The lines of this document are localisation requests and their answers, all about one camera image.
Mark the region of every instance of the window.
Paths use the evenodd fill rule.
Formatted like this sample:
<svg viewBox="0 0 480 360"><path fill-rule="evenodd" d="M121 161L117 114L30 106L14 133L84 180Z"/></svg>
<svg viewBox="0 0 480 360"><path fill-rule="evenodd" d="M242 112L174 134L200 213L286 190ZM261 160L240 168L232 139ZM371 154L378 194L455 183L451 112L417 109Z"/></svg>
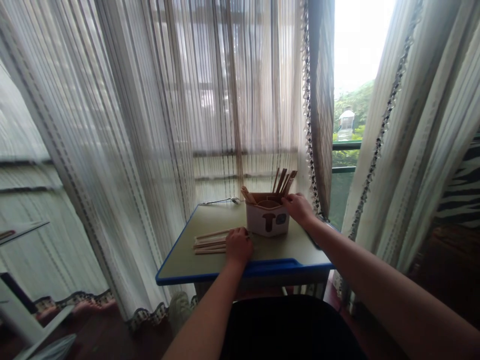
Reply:
<svg viewBox="0 0 480 360"><path fill-rule="evenodd" d="M330 221L342 229L395 0L336 0Z"/></svg>

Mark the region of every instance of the small table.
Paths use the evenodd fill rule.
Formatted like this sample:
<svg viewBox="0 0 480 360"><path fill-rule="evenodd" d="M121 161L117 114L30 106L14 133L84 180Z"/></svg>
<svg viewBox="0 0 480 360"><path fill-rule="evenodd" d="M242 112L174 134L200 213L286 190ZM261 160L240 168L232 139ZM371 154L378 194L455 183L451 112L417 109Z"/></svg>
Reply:
<svg viewBox="0 0 480 360"><path fill-rule="evenodd" d="M246 205L220 202L198 205L156 274L159 286L194 283L198 299L206 293L225 263L225 254L195 255L195 236L247 226ZM288 233L263 237L252 234L253 256L239 289L322 284L323 298L330 270L335 267L305 230L290 218Z"/></svg>

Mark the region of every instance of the white curtain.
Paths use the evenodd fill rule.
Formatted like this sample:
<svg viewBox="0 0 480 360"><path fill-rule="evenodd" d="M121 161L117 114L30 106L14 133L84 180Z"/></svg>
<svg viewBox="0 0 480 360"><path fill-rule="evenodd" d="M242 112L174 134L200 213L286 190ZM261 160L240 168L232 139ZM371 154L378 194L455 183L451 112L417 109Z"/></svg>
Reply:
<svg viewBox="0 0 480 360"><path fill-rule="evenodd" d="M398 73L419 9L406 68ZM470 0L409 0L398 1L393 13L342 232L351 235L359 220L356 242L403 273L480 125L479 10ZM395 90L401 91L387 130L382 123Z"/></svg>
<svg viewBox="0 0 480 360"><path fill-rule="evenodd" d="M5 0L0 15L5 67L126 320L194 294L155 274L198 202L307 164L299 1Z"/></svg>
<svg viewBox="0 0 480 360"><path fill-rule="evenodd" d="M22 95L0 61L0 228L50 221L0 247L0 272L8 272L33 301L101 295L107 282L49 159Z"/></svg>

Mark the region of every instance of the spoon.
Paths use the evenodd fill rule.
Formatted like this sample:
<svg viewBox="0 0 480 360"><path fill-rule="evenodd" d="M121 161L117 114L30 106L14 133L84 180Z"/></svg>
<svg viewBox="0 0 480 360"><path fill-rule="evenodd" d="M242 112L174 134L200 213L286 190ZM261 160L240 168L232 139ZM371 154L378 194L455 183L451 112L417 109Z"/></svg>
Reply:
<svg viewBox="0 0 480 360"><path fill-rule="evenodd" d="M219 203L219 202L225 201L225 200L230 200L235 205L240 205L240 199L238 197L235 197L235 196L234 197L227 197L226 199L222 199L222 200L205 201L205 202L201 202L199 205L208 205L208 204L213 204L213 203Z"/></svg>

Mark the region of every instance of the popsicle stick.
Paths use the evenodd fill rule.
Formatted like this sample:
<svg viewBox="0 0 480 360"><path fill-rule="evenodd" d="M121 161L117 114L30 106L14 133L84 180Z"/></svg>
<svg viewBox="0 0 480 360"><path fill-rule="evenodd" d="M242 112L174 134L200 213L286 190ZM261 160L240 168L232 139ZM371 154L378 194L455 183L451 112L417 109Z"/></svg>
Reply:
<svg viewBox="0 0 480 360"><path fill-rule="evenodd" d="M275 185L277 185L277 178L279 177L279 171L280 171L280 168L277 167L277 168L276 168L275 181L273 182L273 189L272 189L272 191L271 191L272 193L275 192Z"/></svg>
<svg viewBox="0 0 480 360"><path fill-rule="evenodd" d="M227 246L226 244L220 244L220 245L215 245L215 246L207 246L207 247L196 247L195 248L195 251L196 250L202 250L202 251L206 251L206 250L222 250L222 249L226 249Z"/></svg>
<svg viewBox="0 0 480 360"><path fill-rule="evenodd" d="M204 235L195 236L195 239L196 239L196 240L199 240L199 239L211 237L211 236L213 236L213 235L219 235L219 234L223 234L223 233L228 233L230 230L234 230L234 229L235 229L235 228L231 228L231 229L226 229L226 230L222 230L222 231L216 231L216 232L211 232L211 233L204 234Z"/></svg>
<svg viewBox="0 0 480 360"><path fill-rule="evenodd" d="M208 247L212 247L212 246L225 245L225 244L226 244L225 241L198 243L198 244L194 244L193 248L194 249L200 249L200 248L208 248Z"/></svg>
<svg viewBox="0 0 480 360"><path fill-rule="evenodd" d="M281 171L281 175L280 175L280 180L278 180L278 185L276 187L276 193L280 193L280 189L282 188L282 183L284 181L284 178L285 178L285 174L287 173L287 169L283 169Z"/></svg>
<svg viewBox="0 0 480 360"><path fill-rule="evenodd" d="M207 239L205 239L205 240L196 239L195 244L215 243L215 242L218 242L218 241L225 241L225 238L226 238L226 236L214 237L214 238L211 238L211 239L208 239L208 240Z"/></svg>
<svg viewBox="0 0 480 360"><path fill-rule="evenodd" d="M294 180L291 178L290 180L288 180L288 184L287 186L285 187L285 192L283 194L283 196L287 196L287 194L289 193L290 191L290 187L292 186L292 183L294 182Z"/></svg>
<svg viewBox="0 0 480 360"><path fill-rule="evenodd" d="M241 193L243 196L248 198L248 202L257 205L257 201L255 200L254 196L249 192L246 186L241 187Z"/></svg>
<svg viewBox="0 0 480 360"><path fill-rule="evenodd" d="M286 177L285 177L285 181L283 182L283 186L281 187L281 190L280 190L280 194L283 194L284 193L284 190L285 190L285 187L287 187L287 184L289 182L289 179L290 179L290 176L292 174L287 174Z"/></svg>
<svg viewBox="0 0 480 360"><path fill-rule="evenodd" d="M226 250L195 250L195 255L224 254Z"/></svg>

